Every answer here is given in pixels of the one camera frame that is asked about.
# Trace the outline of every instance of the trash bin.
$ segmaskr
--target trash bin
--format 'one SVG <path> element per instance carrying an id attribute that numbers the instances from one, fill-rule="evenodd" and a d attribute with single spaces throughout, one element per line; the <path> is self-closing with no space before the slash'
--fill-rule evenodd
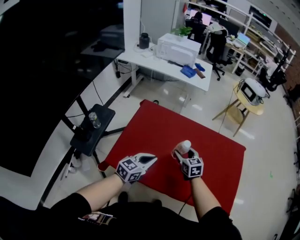
<path id="1" fill-rule="evenodd" d="M 238 68 L 235 70 L 235 74 L 237 76 L 241 76 L 244 71 L 245 71 L 245 67 L 242 64 L 239 64 Z"/>

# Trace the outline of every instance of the white floor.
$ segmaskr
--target white floor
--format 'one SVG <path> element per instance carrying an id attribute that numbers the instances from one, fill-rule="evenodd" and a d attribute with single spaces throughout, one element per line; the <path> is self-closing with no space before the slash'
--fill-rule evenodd
<path id="1" fill-rule="evenodd" d="M 265 111 L 261 116 L 250 114 L 239 133 L 233 138 L 237 125 L 223 116 L 215 121 L 211 119 L 229 104 L 233 92 L 233 83 L 242 77 L 232 75 L 233 66 L 228 66 L 226 74 L 217 81 L 212 74 L 210 89 L 207 93 L 194 90 L 191 101 L 183 107 L 187 95 L 187 86 L 180 82 L 159 82 L 144 80 L 132 91 L 130 98 L 122 94 L 112 103 L 116 111 L 108 130 L 126 126 L 144 99 L 158 100 L 159 104 L 188 117 L 220 134 L 244 145 L 244 164 L 238 192 L 231 211 L 231 218 L 240 230 L 244 240 L 268 240 L 274 234 L 281 234 L 287 221 L 287 198 L 292 188 L 297 185 L 296 167 L 293 165 L 296 149 L 295 124 L 291 109 L 282 98 L 283 89 L 271 93 L 271 98 L 264 102 Z M 120 134 L 103 138 L 97 146 L 100 160 L 104 160 Z M 90 162 L 89 171 L 69 174 L 68 178 L 58 178 L 45 205 L 51 207 L 78 189 L 101 179 L 94 165 Z M 164 194 L 149 189 L 140 183 L 129 189 L 131 201 L 162 200 L 163 206 L 179 212 L 183 203 Z M 196 221 L 195 210 L 186 205 L 181 213 L 185 218 Z"/>

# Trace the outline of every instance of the red mat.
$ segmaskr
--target red mat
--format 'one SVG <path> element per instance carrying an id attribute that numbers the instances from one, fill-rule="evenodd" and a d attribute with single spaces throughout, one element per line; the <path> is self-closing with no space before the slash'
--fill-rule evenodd
<path id="1" fill-rule="evenodd" d="M 150 101 L 141 107 L 129 122 L 106 158 L 116 168 L 125 156 L 139 152 L 158 157 L 140 182 L 179 201 L 191 194 L 189 181 L 184 181 L 180 166 L 171 157 L 177 143 L 190 140 L 204 161 L 203 180 L 230 213 L 238 189 L 246 148 L 186 117 Z"/>

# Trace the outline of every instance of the blue object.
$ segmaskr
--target blue object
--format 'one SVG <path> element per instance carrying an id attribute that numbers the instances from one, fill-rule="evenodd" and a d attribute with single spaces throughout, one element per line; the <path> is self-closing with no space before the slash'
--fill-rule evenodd
<path id="1" fill-rule="evenodd" d="M 196 75 L 196 71 L 193 70 L 190 66 L 183 66 L 180 72 L 182 72 L 188 78 L 191 78 Z"/>
<path id="2" fill-rule="evenodd" d="M 200 63 L 195 63 L 196 68 L 198 68 L 201 72 L 205 72 L 205 69 L 201 66 Z"/>

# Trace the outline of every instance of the green plant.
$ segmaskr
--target green plant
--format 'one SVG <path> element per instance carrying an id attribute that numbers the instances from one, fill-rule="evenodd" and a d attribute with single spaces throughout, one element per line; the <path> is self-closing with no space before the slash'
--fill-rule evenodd
<path id="1" fill-rule="evenodd" d="M 171 33 L 174 33 L 175 35 L 179 36 L 187 36 L 191 33 L 192 28 L 191 27 L 181 27 L 181 28 L 174 28 L 172 29 Z"/>

